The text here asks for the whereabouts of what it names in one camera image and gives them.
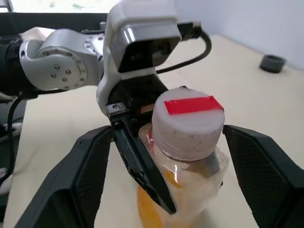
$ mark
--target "red label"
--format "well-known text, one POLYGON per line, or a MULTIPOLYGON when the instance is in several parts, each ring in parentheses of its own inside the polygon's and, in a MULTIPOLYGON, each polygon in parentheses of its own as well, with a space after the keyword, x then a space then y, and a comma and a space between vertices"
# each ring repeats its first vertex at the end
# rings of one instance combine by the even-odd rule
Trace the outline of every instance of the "red label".
POLYGON ((224 108, 213 96, 186 98, 181 100, 165 101, 169 115, 194 113, 212 109, 224 108))

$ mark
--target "beige table surface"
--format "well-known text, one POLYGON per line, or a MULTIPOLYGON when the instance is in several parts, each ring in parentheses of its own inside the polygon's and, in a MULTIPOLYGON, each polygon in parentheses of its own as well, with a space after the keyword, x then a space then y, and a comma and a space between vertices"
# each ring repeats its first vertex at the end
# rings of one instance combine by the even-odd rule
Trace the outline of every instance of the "beige table surface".
MULTIPOLYGON (((214 36, 203 61, 160 75, 168 88, 186 85, 214 95, 225 107, 226 123, 271 136, 304 168, 304 72, 286 66, 280 74, 258 69, 260 53, 227 38, 214 36)), ((166 66, 200 53, 200 40, 179 44, 166 66)), ((95 99, 96 87, 83 87, 28 102, 9 195, 4 228, 12 228, 48 172, 87 131, 109 124, 95 99)), ((218 146, 229 157, 221 136, 218 146)), ((114 144, 96 228, 141 228, 136 183, 128 175, 114 144)), ((202 213, 200 228, 256 228, 237 183, 232 161, 217 199, 202 213)))

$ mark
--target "black cable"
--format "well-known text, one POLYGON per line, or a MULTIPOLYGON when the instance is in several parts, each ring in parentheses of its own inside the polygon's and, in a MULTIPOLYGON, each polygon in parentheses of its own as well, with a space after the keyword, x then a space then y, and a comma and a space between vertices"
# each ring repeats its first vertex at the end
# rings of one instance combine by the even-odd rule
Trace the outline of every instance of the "black cable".
POLYGON ((21 97, 18 97, 13 105, 9 109, 9 116, 8 116, 8 137, 9 137, 9 167, 6 171, 6 174, 0 179, 0 186, 1 184, 13 173, 15 167, 15 148, 14 148, 14 140, 13 140, 13 117, 14 112, 22 101, 21 97))
POLYGON ((198 62, 198 61, 206 58, 207 55, 209 55, 209 53, 211 51, 212 42, 211 42, 211 39, 210 39, 209 35, 205 31, 203 31, 203 30, 200 33, 200 37, 203 39, 203 41, 206 44, 205 51, 202 54, 200 54, 199 56, 197 56, 197 57, 195 57, 193 59, 190 59, 188 61, 176 64, 176 65, 164 68, 164 69, 157 70, 156 73, 157 74, 166 73, 166 72, 169 72, 169 71, 172 71, 172 70, 176 70, 176 69, 181 68, 181 67, 185 67, 185 66, 190 65, 192 63, 196 63, 196 62, 198 62))

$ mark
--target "screw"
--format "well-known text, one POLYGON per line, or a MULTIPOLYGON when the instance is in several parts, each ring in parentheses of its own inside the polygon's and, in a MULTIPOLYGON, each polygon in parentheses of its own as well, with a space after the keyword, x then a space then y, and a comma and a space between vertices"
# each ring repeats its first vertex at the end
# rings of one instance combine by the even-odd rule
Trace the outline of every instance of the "screw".
POLYGON ((114 105, 114 106, 113 106, 113 110, 114 110, 114 111, 118 111, 119 109, 120 109, 120 107, 119 107, 118 105, 114 105))

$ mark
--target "plastic bottle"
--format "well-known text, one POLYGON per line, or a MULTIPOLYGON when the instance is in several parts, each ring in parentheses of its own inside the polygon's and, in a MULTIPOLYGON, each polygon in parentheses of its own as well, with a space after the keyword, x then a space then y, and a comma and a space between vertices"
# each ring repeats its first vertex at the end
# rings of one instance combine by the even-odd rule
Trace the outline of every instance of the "plastic bottle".
POLYGON ((224 111, 218 103, 212 108, 209 98, 213 97, 187 88, 169 90, 157 99, 152 123, 140 129, 139 137, 159 166, 177 208, 169 215, 138 187, 143 228, 193 228, 208 202, 216 197, 228 158, 216 147, 224 111), (171 110, 166 102, 173 104, 171 110))

